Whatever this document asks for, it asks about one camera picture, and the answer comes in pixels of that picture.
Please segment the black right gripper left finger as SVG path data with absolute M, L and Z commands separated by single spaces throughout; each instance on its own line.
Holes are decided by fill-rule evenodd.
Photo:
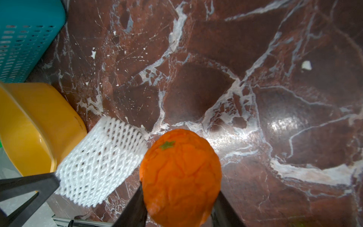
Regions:
M 146 221 L 147 209 L 144 204 L 142 185 L 140 185 L 112 227 L 145 227 Z

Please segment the yellow plastic tray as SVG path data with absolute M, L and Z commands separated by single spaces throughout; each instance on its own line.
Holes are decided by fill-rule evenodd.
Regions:
M 22 176 L 55 172 L 85 138 L 84 122 L 47 83 L 1 83 L 1 143 Z

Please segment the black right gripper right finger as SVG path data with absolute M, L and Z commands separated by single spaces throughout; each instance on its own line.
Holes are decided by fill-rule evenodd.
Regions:
M 220 191 L 211 213 L 213 227 L 246 227 Z

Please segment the teal plastic basket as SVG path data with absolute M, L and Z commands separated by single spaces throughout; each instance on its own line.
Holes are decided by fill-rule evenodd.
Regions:
M 60 0 L 1 0 L 1 82 L 24 82 L 65 22 Z

